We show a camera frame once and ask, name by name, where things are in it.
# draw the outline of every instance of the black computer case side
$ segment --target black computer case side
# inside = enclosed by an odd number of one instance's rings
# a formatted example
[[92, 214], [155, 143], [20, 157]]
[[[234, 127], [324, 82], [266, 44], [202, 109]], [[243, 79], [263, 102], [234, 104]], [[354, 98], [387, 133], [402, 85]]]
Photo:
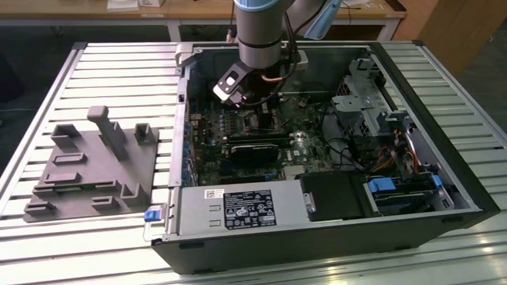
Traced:
[[[443, 233], [461, 229], [485, 212], [359, 223], [320, 229], [152, 241], [152, 248], [179, 274], [336, 258], [419, 247]], [[406, 255], [417, 251], [404, 251]]]

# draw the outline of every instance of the barcode sticker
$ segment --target barcode sticker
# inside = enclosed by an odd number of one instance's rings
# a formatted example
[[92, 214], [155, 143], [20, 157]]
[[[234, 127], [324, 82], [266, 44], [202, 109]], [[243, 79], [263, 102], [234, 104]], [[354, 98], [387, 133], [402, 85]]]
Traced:
[[223, 189], [207, 189], [204, 199], [223, 198]]

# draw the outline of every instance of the desk leg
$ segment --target desk leg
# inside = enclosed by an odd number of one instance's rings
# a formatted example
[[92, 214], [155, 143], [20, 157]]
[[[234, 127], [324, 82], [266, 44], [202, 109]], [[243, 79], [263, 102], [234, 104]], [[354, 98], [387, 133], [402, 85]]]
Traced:
[[391, 40], [396, 32], [400, 19], [390, 19], [382, 27], [378, 40]]
[[167, 29], [168, 29], [168, 36], [171, 37], [171, 41], [182, 42], [180, 20], [179, 19], [167, 20]]

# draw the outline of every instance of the wooden table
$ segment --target wooden table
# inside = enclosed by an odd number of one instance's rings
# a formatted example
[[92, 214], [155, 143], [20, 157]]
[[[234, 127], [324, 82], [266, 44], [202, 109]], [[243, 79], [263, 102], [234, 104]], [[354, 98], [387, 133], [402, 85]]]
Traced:
[[[406, 12], [395, 11], [386, 0], [374, 0], [360, 9], [340, 9], [334, 25], [382, 26], [379, 40], [390, 40]], [[166, 0], [160, 8], [140, 7], [132, 12], [107, 12], [107, 0], [2, 0], [0, 26], [116, 26], [164, 25], [171, 41], [180, 42], [179, 26], [230, 23], [231, 0]]]

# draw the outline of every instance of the motherboard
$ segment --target motherboard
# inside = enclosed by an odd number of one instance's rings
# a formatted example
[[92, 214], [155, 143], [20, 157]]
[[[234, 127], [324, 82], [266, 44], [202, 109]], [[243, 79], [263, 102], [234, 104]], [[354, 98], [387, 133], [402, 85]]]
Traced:
[[324, 104], [304, 93], [280, 97], [270, 114], [199, 103], [190, 116], [199, 185], [292, 180], [335, 168], [319, 129]]

